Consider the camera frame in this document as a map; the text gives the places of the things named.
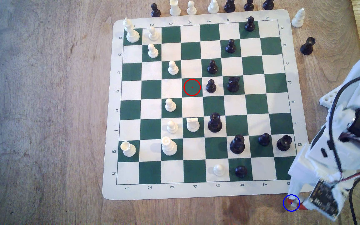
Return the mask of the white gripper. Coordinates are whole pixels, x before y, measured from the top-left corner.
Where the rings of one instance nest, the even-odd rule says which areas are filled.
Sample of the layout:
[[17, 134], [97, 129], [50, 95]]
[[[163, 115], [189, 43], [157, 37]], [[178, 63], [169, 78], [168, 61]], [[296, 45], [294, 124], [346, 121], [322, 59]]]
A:
[[295, 199], [305, 184], [315, 186], [319, 179], [328, 183], [337, 183], [360, 171], [360, 144], [356, 141], [339, 140], [335, 140], [335, 143], [342, 172], [337, 167], [334, 152], [328, 148], [326, 137], [320, 137], [310, 145], [303, 146], [289, 169], [291, 180], [288, 195], [291, 195], [291, 199], [285, 200], [287, 207], [307, 209]]

